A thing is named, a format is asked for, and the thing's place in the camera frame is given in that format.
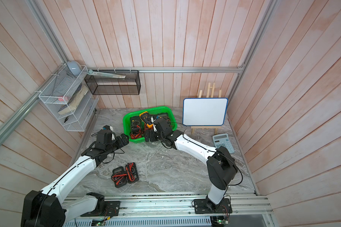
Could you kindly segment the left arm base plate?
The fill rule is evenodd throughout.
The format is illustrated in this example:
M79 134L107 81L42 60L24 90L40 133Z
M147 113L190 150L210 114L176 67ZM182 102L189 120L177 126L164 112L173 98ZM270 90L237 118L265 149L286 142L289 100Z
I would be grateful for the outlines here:
M119 215L120 201L104 201L94 211L82 214L81 217L114 217Z

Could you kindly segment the grey computer mouse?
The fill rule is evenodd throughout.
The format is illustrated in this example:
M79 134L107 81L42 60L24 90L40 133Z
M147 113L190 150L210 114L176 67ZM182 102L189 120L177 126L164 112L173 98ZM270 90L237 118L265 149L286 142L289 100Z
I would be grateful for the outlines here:
M67 63L67 67L69 68L69 70L71 71L71 73L73 74L73 76L79 76L81 71L82 71L82 67L81 65L76 62L76 61L68 61Z

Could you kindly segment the yellow black multimeter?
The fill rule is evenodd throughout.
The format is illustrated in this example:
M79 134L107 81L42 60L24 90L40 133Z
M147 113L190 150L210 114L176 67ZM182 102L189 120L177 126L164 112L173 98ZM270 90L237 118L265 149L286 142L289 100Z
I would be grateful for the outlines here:
M153 127L152 116L148 111L145 111L139 115L140 119L144 122L144 127L150 129Z

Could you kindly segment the green plastic basket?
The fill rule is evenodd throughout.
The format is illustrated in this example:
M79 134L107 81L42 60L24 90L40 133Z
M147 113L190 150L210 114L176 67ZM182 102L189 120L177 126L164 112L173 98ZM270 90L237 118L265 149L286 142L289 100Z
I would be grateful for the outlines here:
M174 117L174 114L172 112L172 110L169 107L166 106L161 106L161 107L153 107L153 108L149 108L149 109L141 109L138 111L134 111L131 113L126 114L123 117L123 128L124 128L124 134L129 136L129 141L133 142L133 143L141 143L141 142L145 142L145 138L144 137L140 137L137 139L132 139L130 136L131 133L131 117L137 116L139 117L139 115L143 112L147 111L150 115L158 115L160 113L167 113L168 117L170 118L171 121L171 128L173 130L177 129L177 123Z

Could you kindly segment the blue framed whiteboard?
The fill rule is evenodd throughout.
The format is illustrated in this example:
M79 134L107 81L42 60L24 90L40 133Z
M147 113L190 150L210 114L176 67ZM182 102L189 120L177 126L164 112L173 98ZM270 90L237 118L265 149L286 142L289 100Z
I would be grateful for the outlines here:
M182 123L187 126L222 126L227 98L186 98L183 100Z

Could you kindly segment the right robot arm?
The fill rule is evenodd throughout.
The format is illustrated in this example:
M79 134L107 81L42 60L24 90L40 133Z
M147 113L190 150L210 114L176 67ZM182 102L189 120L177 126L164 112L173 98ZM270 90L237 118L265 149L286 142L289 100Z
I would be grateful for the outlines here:
M152 125L153 129L150 132L155 133L164 147L186 152L206 165L211 188L206 198L202 199L201 202L204 203L203 207L215 212L221 206L230 182L237 173L241 172L235 164L235 159L223 146L210 147L190 138L179 130L172 130L164 118L152 120Z

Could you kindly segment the black mesh wall basket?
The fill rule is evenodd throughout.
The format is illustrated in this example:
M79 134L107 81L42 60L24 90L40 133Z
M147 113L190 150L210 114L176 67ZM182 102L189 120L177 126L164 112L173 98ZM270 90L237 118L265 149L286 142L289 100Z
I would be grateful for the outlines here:
M93 70L126 75L125 79L111 79L86 75L85 82L94 95L139 95L141 82L135 70Z

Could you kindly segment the paper in mesh basket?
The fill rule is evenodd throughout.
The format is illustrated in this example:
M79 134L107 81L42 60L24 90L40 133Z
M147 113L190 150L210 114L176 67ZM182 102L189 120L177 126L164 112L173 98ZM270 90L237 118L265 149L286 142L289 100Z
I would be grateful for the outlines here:
M99 71L93 71L89 70L88 75L94 76L94 77L104 77L104 78L111 78L111 79L125 79L126 75L119 75L119 74L113 74L113 73L106 73L106 72L99 72Z

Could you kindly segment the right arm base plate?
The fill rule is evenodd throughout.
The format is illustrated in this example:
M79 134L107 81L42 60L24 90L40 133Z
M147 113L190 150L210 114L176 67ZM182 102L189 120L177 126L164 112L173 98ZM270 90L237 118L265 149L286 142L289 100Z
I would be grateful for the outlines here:
M228 198L223 198L216 205L209 199L194 199L192 205L196 214L231 214L233 212Z

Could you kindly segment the green DT9205A multimeter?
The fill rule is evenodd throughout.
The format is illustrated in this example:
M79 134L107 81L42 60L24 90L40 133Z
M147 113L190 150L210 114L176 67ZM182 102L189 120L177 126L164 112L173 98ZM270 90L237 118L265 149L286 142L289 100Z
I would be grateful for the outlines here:
M171 126L171 120L170 120L170 118L169 118L167 113L159 113L159 114L157 114L156 115L156 119L159 119L159 118L165 119L166 122L168 123L168 125Z

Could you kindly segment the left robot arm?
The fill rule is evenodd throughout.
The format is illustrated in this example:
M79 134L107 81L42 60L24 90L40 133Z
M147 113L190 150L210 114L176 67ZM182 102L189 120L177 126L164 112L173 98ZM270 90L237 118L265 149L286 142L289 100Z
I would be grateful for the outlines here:
M96 136L96 141L61 176L40 191L31 191L25 196L21 226L61 227L84 214L106 214L104 196L98 193L88 193L63 204L73 188L98 167L108 154L114 154L129 143L129 136L123 133L117 136L109 126L104 126Z

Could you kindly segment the small black multimeter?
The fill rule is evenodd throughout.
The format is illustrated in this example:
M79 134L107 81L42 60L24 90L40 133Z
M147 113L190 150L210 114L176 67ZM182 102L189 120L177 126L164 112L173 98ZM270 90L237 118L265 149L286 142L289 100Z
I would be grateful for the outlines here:
M125 186L127 184L127 177L128 174L122 166L117 167L112 171L111 179L116 188Z
M137 172L136 164L135 162L127 163L125 165L125 170L127 173L127 183L136 183L139 181L139 175Z

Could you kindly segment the light blue calculator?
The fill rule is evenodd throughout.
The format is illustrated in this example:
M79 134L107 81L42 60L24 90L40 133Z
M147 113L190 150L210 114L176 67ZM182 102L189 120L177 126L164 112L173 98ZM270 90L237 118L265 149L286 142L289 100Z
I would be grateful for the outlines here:
M227 133L214 135L213 142L216 148L225 147L230 154L235 152Z

